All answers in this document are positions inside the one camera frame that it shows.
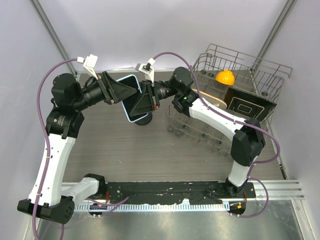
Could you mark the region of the black phone stand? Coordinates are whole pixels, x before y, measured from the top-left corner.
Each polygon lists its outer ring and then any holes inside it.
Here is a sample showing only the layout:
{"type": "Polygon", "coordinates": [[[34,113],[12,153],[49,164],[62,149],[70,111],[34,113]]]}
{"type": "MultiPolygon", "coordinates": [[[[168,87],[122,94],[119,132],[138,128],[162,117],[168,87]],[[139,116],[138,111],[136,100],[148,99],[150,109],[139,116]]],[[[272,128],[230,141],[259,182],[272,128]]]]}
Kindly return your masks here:
{"type": "Polygon", "coordinates": [[[152,119],[153,119],[153,114],[149,112],[146,116],[135,121],[134,123],[138,126],[145,126],[145,125],[148,125],[152,121],[152,119]]]}

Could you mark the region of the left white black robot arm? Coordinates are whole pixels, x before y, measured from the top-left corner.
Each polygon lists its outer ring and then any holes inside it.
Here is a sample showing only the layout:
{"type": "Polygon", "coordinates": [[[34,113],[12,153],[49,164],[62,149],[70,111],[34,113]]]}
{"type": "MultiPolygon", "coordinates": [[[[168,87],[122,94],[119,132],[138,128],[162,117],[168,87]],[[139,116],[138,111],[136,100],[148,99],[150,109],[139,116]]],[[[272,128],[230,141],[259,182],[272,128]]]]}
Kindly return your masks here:
{"type": "Polygon", "coordinates": [[[83,110],[99,102],[115,104],[140,93],[140,84],[130,74],[114,80],[106,71],[90,77],[81,86],[70,73],[53,80],[53,108],[46,119],[45,148],[35,185],[17,210],[65,225],[75,207],[89,197],[102,199],[107,192],[104,176],[86,174],[76,185],[62,190],[62,180],[71,150],[84,121],[83,110]]]}

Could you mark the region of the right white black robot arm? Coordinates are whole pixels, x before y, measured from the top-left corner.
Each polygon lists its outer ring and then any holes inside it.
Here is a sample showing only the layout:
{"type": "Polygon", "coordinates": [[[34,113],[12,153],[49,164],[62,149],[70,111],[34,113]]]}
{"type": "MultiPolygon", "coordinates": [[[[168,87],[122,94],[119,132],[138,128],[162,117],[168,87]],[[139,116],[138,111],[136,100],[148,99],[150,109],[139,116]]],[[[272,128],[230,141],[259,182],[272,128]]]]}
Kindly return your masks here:
{"type": "Polygon", "coordinates": [[[199,90],[192,90],[196,76],[185,67],[176,68],[167,81],[154,81],[154,69],[149,64],[139,63],[135,69],[145,75],[145,80],[140,83],[141,93],[128,110],[129,116],[152,113],[159,109],[161,100],[173,97],[172,105],[179,113],[208,124],[231,140],[233,164],[225,190],[233,198],[242,194],[253,162],[266,144],[259,131],[259,121],[245,120],[209,103],[199,90]]]}

